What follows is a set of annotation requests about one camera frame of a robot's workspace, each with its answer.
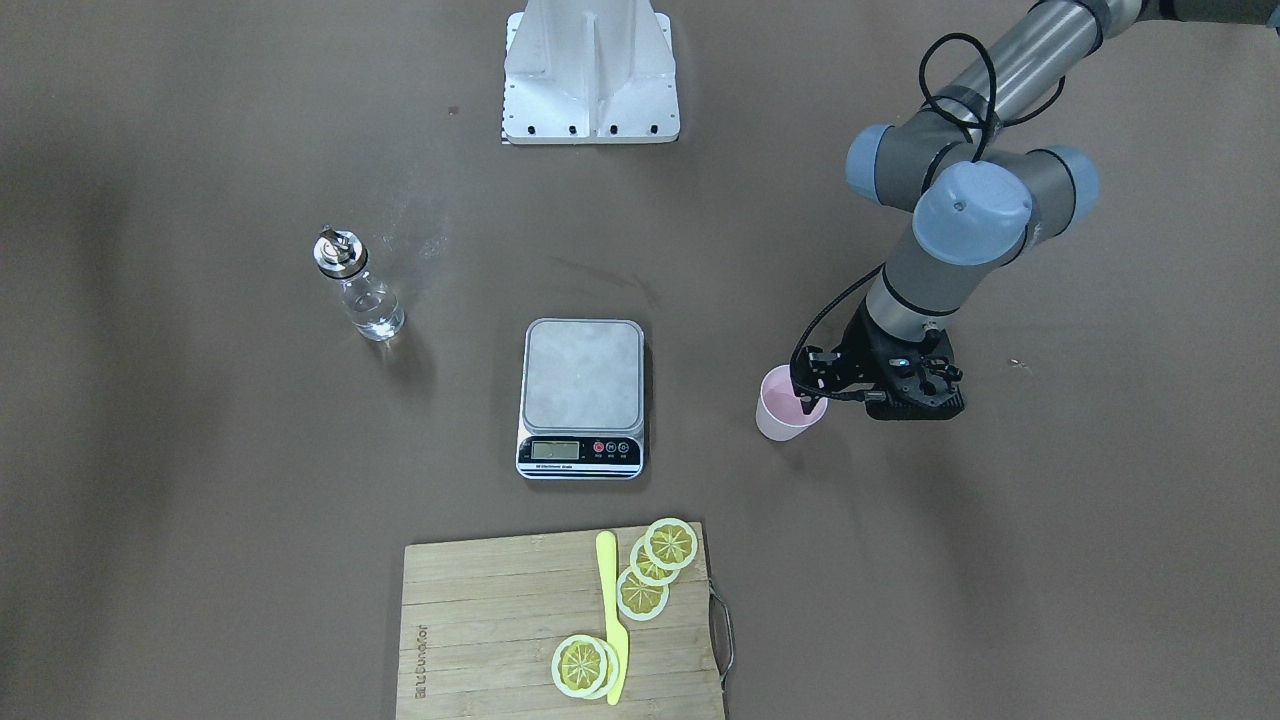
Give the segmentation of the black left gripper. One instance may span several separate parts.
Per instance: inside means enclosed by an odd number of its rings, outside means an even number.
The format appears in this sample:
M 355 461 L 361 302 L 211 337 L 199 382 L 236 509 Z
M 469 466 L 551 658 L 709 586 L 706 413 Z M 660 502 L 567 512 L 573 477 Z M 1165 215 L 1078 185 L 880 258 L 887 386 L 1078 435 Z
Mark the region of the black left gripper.
M 819 398 L 861 404 L 881 421 L 946 421 L 966 409 L 963 372 L 947 333 L 928 331 L 922 342 L 899 340 L 870 319 L 865 304 L 832 350 L 810 345 L 803 334 L 790 374 L 801 414 L 813 414 Z

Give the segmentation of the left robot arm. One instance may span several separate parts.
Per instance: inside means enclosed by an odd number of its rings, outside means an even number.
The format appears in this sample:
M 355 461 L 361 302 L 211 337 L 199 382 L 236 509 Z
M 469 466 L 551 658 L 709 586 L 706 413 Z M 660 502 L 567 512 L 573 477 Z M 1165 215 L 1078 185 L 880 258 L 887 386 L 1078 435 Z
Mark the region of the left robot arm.
M 788 388 L 803 418 L 824 401 L 859 402 L 882 421 L 948 420 L 965 407 L 947 328 L 993 270 L 1085 219 L 1100 197 L 1094 163 L 1069 146 L 995 147 L 1037 118 L 1069 70 L 1138 22 L 1277 28 L 1275 1 L 1038 1 L 992 46 L 950 33 L 977 60 L 942 88 L 916 69 L 923 102 L 901 126 L 870 126 L 845 160 L 864 199 L 911 215 L 887 260 L 851 284 L 864 297 L 831 350 L 803 333 Z

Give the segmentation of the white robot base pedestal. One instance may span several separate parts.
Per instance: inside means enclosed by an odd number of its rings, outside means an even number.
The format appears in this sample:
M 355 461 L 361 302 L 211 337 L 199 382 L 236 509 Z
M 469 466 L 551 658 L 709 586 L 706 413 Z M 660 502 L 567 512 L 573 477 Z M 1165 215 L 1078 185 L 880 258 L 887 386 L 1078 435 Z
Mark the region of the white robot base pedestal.
M 530 1 L 504 31 L 500 138 L 516 146 L 672 143 L 673 26 L 649 1 Z

